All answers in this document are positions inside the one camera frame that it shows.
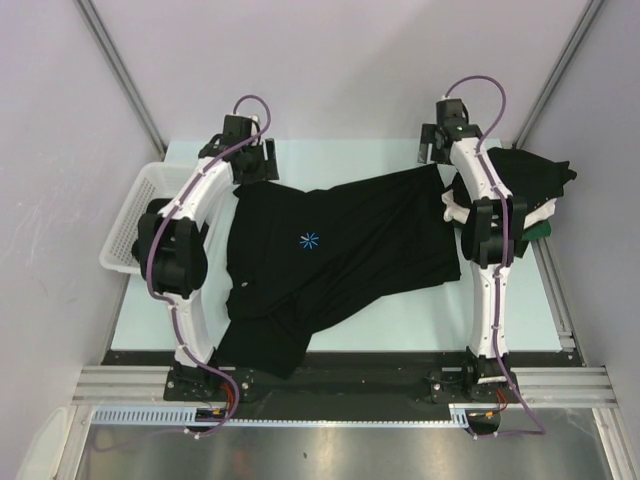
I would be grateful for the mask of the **white plastic laundry basket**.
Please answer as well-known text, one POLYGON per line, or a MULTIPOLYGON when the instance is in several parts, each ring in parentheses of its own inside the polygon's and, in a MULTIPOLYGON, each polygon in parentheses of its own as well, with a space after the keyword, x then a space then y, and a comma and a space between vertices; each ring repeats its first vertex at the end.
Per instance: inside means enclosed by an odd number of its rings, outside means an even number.
POLYGON ((195 165, 151 163, 142 168, 108 234, 101 265, 146 274, 151 244, 164 218, 169 223, 154 254, 154 273, 171 284, 200 288, 207 275, 207 233, 232 186, 231 166, 205 158, 195 165))

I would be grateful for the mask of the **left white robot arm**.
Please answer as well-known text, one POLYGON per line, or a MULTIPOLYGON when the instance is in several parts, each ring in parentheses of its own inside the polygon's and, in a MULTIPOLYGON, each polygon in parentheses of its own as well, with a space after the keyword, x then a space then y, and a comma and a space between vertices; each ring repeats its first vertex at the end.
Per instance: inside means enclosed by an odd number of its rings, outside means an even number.
POLYGON ((223 130, 199 154, 193 173, 174 198, 137 225, 137 259, 151 297, 166 304, 176 340, 175 361, 191 369, 186 387, 197 398, 214 397, 221 376, 206 366, 214 352, 201 290, 215 217, 234 186, 278 178, 275 143, 263 137, 257 116, 228 114, 223 130))

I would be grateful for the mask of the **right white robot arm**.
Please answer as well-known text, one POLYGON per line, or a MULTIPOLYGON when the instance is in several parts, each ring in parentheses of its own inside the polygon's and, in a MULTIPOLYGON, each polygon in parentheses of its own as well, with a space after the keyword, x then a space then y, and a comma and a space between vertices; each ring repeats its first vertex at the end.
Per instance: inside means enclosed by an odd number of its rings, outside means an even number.
POLYGON ((462 100, 436 103, 436 121, 422 126, 420 160, 452 165, 470 198, 460 248, 474 286, 473 328, 454 387, 476 402, 497 398, 514 383, 505 364, 505 297, 516 240, 524 229, 526 202, 512 195, 484 147, 480 128, 470 123, 462 100))

